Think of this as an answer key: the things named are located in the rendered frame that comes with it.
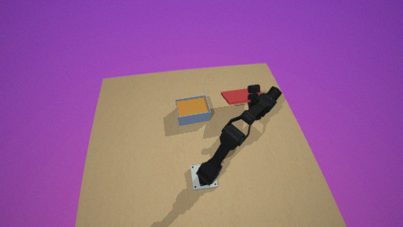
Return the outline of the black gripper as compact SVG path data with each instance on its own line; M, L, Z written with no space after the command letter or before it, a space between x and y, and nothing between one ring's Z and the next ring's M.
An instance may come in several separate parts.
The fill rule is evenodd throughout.
M256 92L260 92L260 85L248 85L247 91L248 93L252 93L247 95L247 100L250 100L250 102L247 102L249 109L255 104L255 98L259 95L259 93ZM259 115L255 120L260 120L261 118L262 117Z

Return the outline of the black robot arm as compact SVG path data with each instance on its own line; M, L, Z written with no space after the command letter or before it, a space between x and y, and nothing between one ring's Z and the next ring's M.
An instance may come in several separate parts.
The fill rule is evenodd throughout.
M213 181L219 176L219 172L223 167L221 162L224 160L226 155L231 151L235 150L237 146L240 146L243 141L250 134L250 126L255 121L255 119L260 115L264 117L277 103L277 99L282 93L276 87L271 87L268 93L260 93L255 98L255 104L248 110L245 110L241 116L232 118L222 130L220 136L221 145L217 149L213 158L210 158L207 162L203 162L198 168L197 175L199 179L200 186L211 185ZM231 123L238 120L243 120L248 124L248 132L245 136L242 131L237 129Z

